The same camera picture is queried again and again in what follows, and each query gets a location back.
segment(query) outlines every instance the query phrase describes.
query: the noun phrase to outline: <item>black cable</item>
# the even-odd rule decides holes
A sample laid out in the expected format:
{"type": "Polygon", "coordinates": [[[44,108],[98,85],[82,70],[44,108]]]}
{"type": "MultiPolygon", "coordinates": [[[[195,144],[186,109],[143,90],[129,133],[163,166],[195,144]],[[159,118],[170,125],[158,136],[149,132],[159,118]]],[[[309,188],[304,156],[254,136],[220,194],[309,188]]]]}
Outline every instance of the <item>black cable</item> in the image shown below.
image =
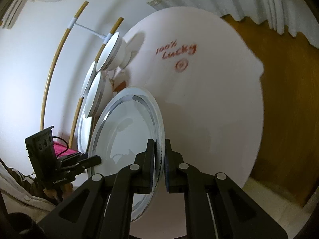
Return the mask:
{"type": "Polygon", "coordinates": [[[63,142],[65,142],[66,144],[66,149],[64,151],[62,151],[61,153],[59,153],[56,157],[58,158],[61,154],[65,153],[68,149],[69,149],[69,144],[67,141],[65,141],[63,138],[61,137],[57,137],[57,136],[52,136],[52,138],[58,138],[60,140],[62,140],[63,142]]]}

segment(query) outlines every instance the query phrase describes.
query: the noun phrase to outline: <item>white cloth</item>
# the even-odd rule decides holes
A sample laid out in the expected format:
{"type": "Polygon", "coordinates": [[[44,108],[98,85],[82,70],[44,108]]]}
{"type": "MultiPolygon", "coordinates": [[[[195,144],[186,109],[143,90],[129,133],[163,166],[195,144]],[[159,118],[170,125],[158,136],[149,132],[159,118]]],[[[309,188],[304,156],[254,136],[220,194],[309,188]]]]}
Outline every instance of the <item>white cloth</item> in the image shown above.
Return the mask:
{"type": "Polygon", "coordinates": [[[46,214],[55,208],[51,202],[30,195],[0,164],[0,192],[8,213],[22,212],[35,221],[40,221],[46,214]]]}
{"type": "Polygon", "coordinates": [[[157,10],[191,6],[219,17],[231,14],[237,21],[250,17],[257,24],[267,20],[280,35],[287,25],[292,36],[302,32],[310,44],[319,48],[319,23],[304,0],[152,0],[148,4],[157,10]]]}

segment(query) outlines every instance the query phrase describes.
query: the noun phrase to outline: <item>floor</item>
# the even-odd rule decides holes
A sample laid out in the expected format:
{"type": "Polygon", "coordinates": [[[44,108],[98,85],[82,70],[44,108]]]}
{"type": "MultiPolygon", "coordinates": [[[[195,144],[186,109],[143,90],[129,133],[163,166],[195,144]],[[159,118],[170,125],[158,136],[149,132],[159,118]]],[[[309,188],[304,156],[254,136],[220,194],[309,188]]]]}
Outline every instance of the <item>floor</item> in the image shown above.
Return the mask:
{"type": "Polygon", "coordinates": [[[319,201],[319,190],[317,189],[309,202],[302,208],[252,178],[248,179],[243,190],[285,229],[289,239],[294,238],[304,226],[319,201]]]}

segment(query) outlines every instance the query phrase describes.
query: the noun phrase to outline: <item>screw head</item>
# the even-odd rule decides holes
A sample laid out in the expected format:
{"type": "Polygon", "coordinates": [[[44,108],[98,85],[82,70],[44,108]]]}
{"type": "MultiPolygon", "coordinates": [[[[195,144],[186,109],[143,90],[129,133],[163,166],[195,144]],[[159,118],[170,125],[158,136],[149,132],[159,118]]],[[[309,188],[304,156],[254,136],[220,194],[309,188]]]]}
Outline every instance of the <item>screw head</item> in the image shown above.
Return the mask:
{"type": "Polygon", "coordinates": [[[136,170],[139,169],[139,165],[138,165],[138,164],[131,164],[131,165],[130,165],[130,169],[131,169],[132,171],[136,171],[136,170]]]}
{"type": "Polygon", "coordinates": [[[182,170],[187,170],[189,165],[187,163],[181,163],[178,167],[182,170]]]}
{"type": "Polygon", "coordinates": [[[92,180],[95,181],[95,182],[98,182],[100,181],[101,179],[103,178],[103,176],[99,173],[96,173],[92,176],[92,180]]]}
{"type": "Polygon", "coordinates": [[[226,174],[223,173],[223,172],[219,172],[216,177],[219,179],[219,180],[225,180],[227,178],[226,174]]]}

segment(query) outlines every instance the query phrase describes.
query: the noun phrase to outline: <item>pink object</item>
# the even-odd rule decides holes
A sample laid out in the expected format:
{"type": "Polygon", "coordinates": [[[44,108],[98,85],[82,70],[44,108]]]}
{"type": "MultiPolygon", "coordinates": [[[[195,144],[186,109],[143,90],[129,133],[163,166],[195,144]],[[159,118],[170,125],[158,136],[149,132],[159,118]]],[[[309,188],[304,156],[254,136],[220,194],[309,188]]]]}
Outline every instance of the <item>pink object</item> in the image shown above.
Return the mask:
{"type": "MultiPolygon", "coordinates": [[[[55,155],[56,156],[66,149],[65,145],[62,145],[62,144],[60,144],[58,142],[54,142],[53,147],[54,147],[54,151],[55,151],[55,155]]],[[[68,156],[68,155],[71,155],[71,154],[74,154],[74,153],[77,153],[77,152],[78,151],[76,151],[76,150],[68,149],[66,152],[64,152],[61,155],[59,155],[59,157],[60,156],[68,156]]]]}

